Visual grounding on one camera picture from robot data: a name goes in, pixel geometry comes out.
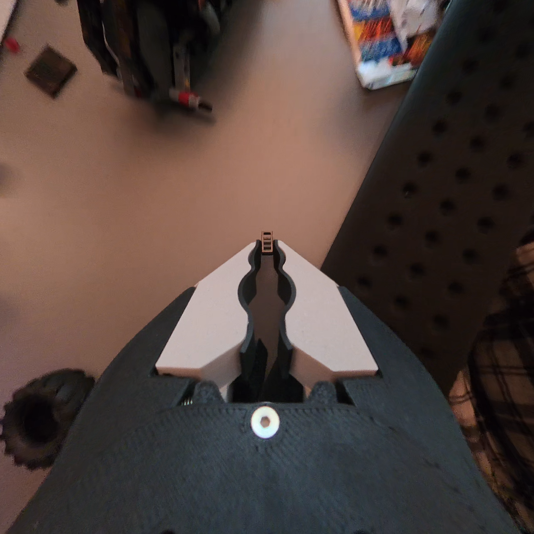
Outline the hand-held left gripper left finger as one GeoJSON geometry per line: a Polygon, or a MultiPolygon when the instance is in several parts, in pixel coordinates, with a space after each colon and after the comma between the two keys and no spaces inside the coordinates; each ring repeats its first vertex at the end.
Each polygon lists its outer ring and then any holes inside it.
{"type": "Polygon", "coordinates": [[[205,276],[192,295],[159,356],[161,376],[212,382],[225,401],[247,398],[261,379],[261,340],[255,336],[250,303],[256,296],[261,242],[240,252],[205,276]]]}

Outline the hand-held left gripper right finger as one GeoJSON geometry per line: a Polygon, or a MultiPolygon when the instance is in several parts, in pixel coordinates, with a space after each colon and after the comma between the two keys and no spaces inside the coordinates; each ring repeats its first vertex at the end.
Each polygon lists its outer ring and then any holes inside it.
{"type": "Polygon", "coordinates": [[[275,240],[275,271],[284,303],[277,358],[282,377],[309,394],[319,382],[376,376],[379,367],[341,287],[281,240],[275,240]]]}

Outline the brick-built toy truck model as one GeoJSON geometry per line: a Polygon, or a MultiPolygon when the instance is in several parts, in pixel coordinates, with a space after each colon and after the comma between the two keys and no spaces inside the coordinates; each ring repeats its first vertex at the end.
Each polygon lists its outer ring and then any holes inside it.
{"type": "Polygon", "coordinates": [[[211,113],[195,90],[234,1],[77,1],[82,36],[102,72],[157,106],[211,113]]]}

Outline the black rubber tyre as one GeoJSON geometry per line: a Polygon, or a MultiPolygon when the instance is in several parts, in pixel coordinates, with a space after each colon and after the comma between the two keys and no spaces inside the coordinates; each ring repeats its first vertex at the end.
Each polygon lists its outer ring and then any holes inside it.
{"type": "Polygon", "coordinates": [[[62,369],[15,391],[1,417],[4,455],[30,471],[51,467],[95,383],[83,370],[62,369]]]}

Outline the person's torso in plaid shirt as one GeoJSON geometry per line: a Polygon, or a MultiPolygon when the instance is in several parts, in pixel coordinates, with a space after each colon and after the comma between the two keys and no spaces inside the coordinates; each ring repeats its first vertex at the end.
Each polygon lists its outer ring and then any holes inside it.
{"type": "Polygon", "coordinates": [[[449,402],[490,489],[517,529],[533,533],[533,223],[449,402]]]}

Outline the black perforated chair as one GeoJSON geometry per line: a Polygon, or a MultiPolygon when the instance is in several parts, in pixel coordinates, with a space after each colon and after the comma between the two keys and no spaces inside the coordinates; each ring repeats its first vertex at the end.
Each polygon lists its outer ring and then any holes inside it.
{"type": "Polygon", "coordinates": [[[533,1],[451,1],[322,266],[447,395],[533,214],[533,1]]]}

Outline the sticker sheet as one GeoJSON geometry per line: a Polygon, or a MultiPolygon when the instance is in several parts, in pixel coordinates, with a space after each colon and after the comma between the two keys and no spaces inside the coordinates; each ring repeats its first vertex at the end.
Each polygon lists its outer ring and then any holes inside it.
{"type": "Polygon", "coordinates": [[[359,83],[378,90],[414,79],[449,1],[337,1],[359,83]]]}

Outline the black square tile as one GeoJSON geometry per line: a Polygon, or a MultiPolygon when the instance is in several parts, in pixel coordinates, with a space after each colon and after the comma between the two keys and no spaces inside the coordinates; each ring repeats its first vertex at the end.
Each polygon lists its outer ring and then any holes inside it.
{"type": "Polygon", "coordinates": [[[46,95],[56,99],[76,73],[76,65],[47,44],[26,69],[24,75],[46,95]]]}

